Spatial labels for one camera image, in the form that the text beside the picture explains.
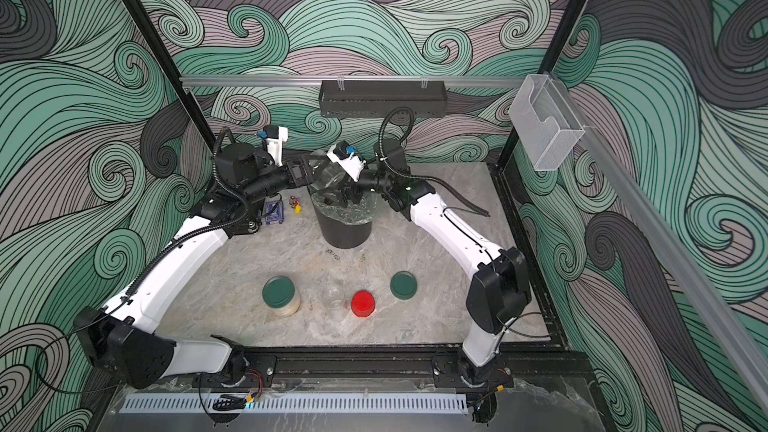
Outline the green jar lid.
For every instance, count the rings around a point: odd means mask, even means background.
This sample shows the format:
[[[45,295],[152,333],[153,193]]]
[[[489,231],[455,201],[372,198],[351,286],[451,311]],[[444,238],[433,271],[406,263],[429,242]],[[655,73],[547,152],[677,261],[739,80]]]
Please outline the green jar lid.
[[[409,300],[418,291],[417,279],[408,271],[398,271],[391,277],[390,291],[400,300]]]

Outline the green-lidded oatmeal jar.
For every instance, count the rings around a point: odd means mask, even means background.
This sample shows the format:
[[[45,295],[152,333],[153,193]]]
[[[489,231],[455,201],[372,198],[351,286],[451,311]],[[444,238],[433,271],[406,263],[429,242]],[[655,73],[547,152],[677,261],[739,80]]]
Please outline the green-lidded oatmeal jar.
[[[308,156],[313,182],[308,186],[311,192],[338,187],[349,179],[347,172],[327,157],[327,152],[315,150]]]
[[[294,315],[301,306],[300,294],[293,281],[283,275],[271,277],[262,288],[262,299],[278,317]]]

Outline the red jar lid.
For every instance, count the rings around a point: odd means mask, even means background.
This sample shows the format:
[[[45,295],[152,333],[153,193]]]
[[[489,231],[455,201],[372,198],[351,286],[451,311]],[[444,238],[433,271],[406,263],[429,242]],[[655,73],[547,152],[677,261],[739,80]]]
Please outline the red jar lid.
[[[352,313],[356,317],[365,318],[371,316],[376,308],[375,298],[367,290],[357,291],[350,302]]]

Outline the clear oatmeal jar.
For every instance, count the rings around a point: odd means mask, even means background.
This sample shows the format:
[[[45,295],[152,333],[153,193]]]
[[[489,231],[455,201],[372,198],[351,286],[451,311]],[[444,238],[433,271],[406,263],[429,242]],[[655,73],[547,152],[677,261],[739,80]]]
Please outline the clear oatmeal jar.
[[[322,294],[321,302],[326,315],[333,321],[343,320],[348,312],[348,301],[344,290],[332,284]]]

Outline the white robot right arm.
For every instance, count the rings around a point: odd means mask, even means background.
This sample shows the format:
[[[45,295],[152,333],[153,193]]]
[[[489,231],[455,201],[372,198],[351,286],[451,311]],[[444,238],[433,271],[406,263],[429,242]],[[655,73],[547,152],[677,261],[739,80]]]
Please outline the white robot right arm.
[[[364,170],[353,182],[380,194],[390,207],[432,236],[469,279],[466,309],[472,323],[462,344],[465,363],[488,366],[503,336],[532,299],[527,260],[475,231],[427,181],[391,172]]]

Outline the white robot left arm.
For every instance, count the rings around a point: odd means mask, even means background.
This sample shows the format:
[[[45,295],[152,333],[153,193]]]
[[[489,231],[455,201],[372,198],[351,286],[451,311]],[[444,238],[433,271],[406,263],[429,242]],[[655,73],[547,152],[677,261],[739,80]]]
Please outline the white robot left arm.
[[[248,172],[238,185],[221,182],[194,207],[168,246],[102,307],[83,308],[74,327],[90,365],[135,389],[167,377],[201,374],[224,387],[246,378],[242,345],[222,336],[174,339],[157,329],[178,294],[234,235],[253,233],[265,199],[312,182],[305,156]]]

